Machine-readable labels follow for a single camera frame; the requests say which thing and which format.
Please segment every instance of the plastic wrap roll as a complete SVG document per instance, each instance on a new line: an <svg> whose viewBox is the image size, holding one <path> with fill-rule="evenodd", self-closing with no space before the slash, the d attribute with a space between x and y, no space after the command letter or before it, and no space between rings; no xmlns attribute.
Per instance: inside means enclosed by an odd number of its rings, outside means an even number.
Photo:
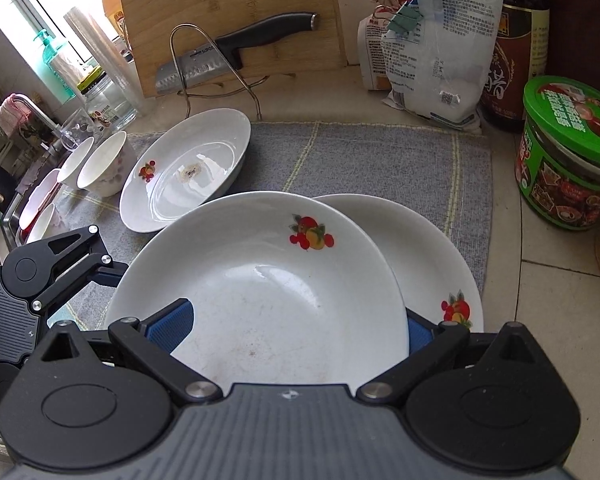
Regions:
<svg viewBox="0 0 600 480"><path fill-rule="evenodd" d="M146 113L152 105L152 100L144 98L133 69L93 19L93 16L79 7L74 7L64 15L64 19L107 75L122 89L125 98L140 113Z"/></svg>

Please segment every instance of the gray placemat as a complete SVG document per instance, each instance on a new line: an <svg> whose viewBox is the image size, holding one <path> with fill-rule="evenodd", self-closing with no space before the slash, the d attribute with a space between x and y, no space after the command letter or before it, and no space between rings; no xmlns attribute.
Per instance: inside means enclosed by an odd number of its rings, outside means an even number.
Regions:
<svg viewBox="0 0 600 480"><path fill-rule="evenodd" d="M141 155L162 135L130 136ZM229 193L284 190L305 196L363 193L403 204L458 247L482 290L491 229L491 152L485 136L425 126L255 123ZM131 263L155 234L128 230L120 195L101 199L63 187L55 203L73 228L97 224L111 255ZM88 285L67 305L83 329L102 327L113 289Z"/></svg>

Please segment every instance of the white dish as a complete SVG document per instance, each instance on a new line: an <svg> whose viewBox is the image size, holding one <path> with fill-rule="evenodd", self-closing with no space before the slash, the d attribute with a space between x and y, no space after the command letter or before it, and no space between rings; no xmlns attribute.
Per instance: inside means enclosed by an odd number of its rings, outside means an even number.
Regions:
<svg viewBox="0 0 600 480"><path fill-rule="evenodd" d="M31 227L36 216L38 216L40 211L45 207L49 197L58 185L59 173L60 170L58 168L49 171L47 176L42 179L42 182L40 182L31 195L29 195L27 205L24 206L22 214L20 215L19 225L23 231L26 231Z"/></svg>
<svg viewBox="0 0 600 480"><path fill-rule="evenodd" d="M44 238L61 235L67 231L68 229L58 212L58 208L56 208L54 204L49 204L45 207L44 211L40 213L36 223L33 224L29 237L27 238L27 244L37 242Z"/></svg>
<svg viewBox="0 0 600 480"><path fill-rule="evenodd" d="M120 197L120 218L132 231L149 233L221 196L242 167L250 137L247 116L230 108L176 124L133 168Z"/></svg>
<svg viewBox="0 0 600 480"><path fill-rule="evenodd" d="M336 194L315 200L366 231L394 270L408 308L433 323L452 319L472 332L484 331L471 270L451 240L424 216L377 196Z"/></svg>
<svg viewBox="0 0 600 480"><path fill-rule="evenodd" d="M105 140L88 158L78 175L78 187L100 196L119 192L138 156L125 131Z"/></svg>
<svg viewBox="0 0 600 480"><path fill-rule="evenodd" d="M173 355L225 393L234 382L354 392L408 355L404 303L382 253L342 213L298 195L239 193L184 215L136 256L106 324L178 298L193 304L194 326Z"/></svg>
<svg viewBox="0 0 600 480"><path fill-rule="evenodd" d="M96 145L93 137L89 137L81 142L71 155L69 155L62 168L60 168L58 182L71 189L79 189L78 175L95 149Z"/></svg>

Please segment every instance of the knife handle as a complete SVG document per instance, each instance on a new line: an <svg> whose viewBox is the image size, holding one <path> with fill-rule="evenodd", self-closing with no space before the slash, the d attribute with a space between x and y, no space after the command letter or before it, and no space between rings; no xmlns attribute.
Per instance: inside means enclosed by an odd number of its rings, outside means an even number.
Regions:
<svg viewBox="0 0 600 480"><path fill-rule="evenodd" d="M216 45L236 70L242 68L240 49L262 46L281 40L296 32L314 30L318 15L315 12L284 12L269 16L248 27L216 38Z"/></svg>

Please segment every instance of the yellow fruit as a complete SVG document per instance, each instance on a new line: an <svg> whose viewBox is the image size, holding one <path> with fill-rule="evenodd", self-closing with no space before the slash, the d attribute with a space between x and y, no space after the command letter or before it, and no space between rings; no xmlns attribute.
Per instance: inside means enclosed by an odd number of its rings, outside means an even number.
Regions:
<svg viewBox="0 0 600 480"><path fill-rule="evenodd" d="M309 229L306 232L306 239L309 242L309 247L312 249L320 250L324 247L324 238L321 238L320 235L313 229Z"/></svg>

